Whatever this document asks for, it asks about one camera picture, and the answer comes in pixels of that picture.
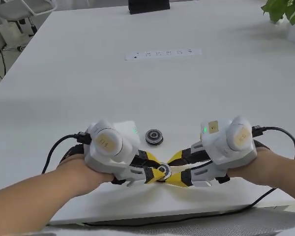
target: power strip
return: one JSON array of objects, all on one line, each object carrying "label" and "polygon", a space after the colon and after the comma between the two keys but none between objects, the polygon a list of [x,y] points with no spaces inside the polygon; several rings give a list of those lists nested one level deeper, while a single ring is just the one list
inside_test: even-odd
[{"label": "power strip", "polygon": [[166,51],[146,51],[146,52],[133,52],[126,55],[125,60],[145,60],[157,58],[173,58],[173,57],[187,57],[201,55],[200,48],[193,49],[175,49]]}]

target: sticker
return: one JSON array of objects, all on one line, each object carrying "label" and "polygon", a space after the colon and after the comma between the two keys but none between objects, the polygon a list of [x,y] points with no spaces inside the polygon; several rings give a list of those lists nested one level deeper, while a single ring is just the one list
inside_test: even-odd
[{"label": "sticker", "polygon": [[242,127],[240,132],[235,137],[235,144],[240,147],[245,144],[245,141],[250,136],[250,132],[245,127]]},{"label": "sticker", "polygon": [[214,134],[216,132],[218,132],[218,122],[217,122],[217,120],[209,122],[209,124],[208,124],[208,133],[209,134]]},{"label": "sticker", "polygon": [[125,60],[145,60],[157,58],[173,58],[202,55],[200,48],[175,49],[165,51],[133,52],[126,55]]},{"label": "sticker", "polygon": [[95,139],[95,143],[101,146],[107,152],[112,152],[116,148],[115,142],[106,134],[98,135]]}]

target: floor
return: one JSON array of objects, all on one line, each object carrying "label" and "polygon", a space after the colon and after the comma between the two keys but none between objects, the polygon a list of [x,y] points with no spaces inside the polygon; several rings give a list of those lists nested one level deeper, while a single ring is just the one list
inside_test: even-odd
[{"label": "floor", "polygon": [[[18,51],[4,51],[3,56],[5,60],[6,70],[8,71],[21,53]],[[0,55],[0,75],[3,77],[3,63]]]},{"label": "floor", "polygon": [[[9,70],[11,68],[11,66],[16,61],[16,59],[19,57],[20,54],[21,53],[17,52],[17,51],[4,51],[3,52],[7,70]],[[3,76],[3,64],[2,64],[1,56],[0,56],[0,74]],[[277,209],[277,210],[285,210],[285,211],[295,212],[295,203],[290,206],[277,206],[277,207],[272,207],[272,208]]]}]

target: metal bearing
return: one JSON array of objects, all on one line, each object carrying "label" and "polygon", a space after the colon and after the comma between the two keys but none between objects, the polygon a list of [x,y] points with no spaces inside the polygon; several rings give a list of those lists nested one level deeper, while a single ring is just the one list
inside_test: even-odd
[{"label": "metal bearing", "polygon": [[163,134],[158,129],[150,129],[146,133],[146,142],[151,146],[160,145],[163,142]]},{"label": "metal bearing", "polygon": [[162,177],[161,179],[159,179],[158,181],[163,182],[172,175],[172,170],[171,170],[171,167],[167,163],[161,162],[160,164],[161,165],[157,169],[159,171],[163,172],[165,174],[165,176]]}]

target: black object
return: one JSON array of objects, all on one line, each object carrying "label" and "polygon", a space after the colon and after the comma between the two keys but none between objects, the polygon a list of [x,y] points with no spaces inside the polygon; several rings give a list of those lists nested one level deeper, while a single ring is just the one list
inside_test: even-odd
[{"label": "black object", "polygon": [[150,129],[146,133],[146,142],[151,146],[160,145],[163,140],[163,134],[158,129]]},{"label": "black object", "polygon": [[[258,127],[257,129],[260,129],[258,131],[261,132],[260,135],[263,135],[264,131],[267,130],[277,130],[277,131],[281,131],[283,133],[285,133],[287,136],[289,136],[291,138],[291,140],[293,141],[294,144],[294,148],[295,148],[295,138],[293,137],[292,134],[290,134],[288,131],[286,131],[285,129],[282,128],[278,128],[278,127]],[[224,213],[218,213],[218,214],[212,214],[212,215],[200,215],[200,216],[190,216],[190,217],[186,217],[184,219],[179,219],[179,220],[168,220],[168,221],[160,221],[160,222],[152,222],[152,223],[143,223],[140,225],[114,225],[114,224],[98,224],[98,225],[93,225],[90,223],[84,223],[84,225],[86,226],[94,226],[94,227],[142,227],[142,226],[149,226],[149,225],[158,225],[158,224],[167,224],[167,223],[177,223],[177,222],[183,222],[186,220],[192,220],[192,219],[201,219],[201,218],[210,218],[210,217],[216,217],[216,216],[226,216],[226,215],[233,215],[233,214],[238,214],[238,213],[242,213],[244,211],[250,210],[252,207],[254,207],[258,202],[260,202],[263,198],[265,198],[266,196],[268,196],[270,193],[272,193],[276,188],[272,188],[269,191],[265,192],[263,195],[261,195],[256,201],[254,201],[252,204],[245,206],[241,209],[238,210],[232,210],[232,211],[227,211]]]},{"label": "black object", "polygon": [[169,0],[128,0],[130,14],[170,9]]},{"label": "black object", "polygon": [[26,24],[25,19],[21,19],[21,20],[19,20],[19,23],[20,23],[21,25],[25,25],[25,24]]},{"label": "black object", "polygon": [[216,179],[216,180],[218,181],[218,183],[220,183],[220,184],[222,184],[222,183],[226,183],[226,182],[228,182],[228,181],[231,180],[230,177],[229,177],[228,175],[225,175],[224,177],[216,177],[215,179]]}]

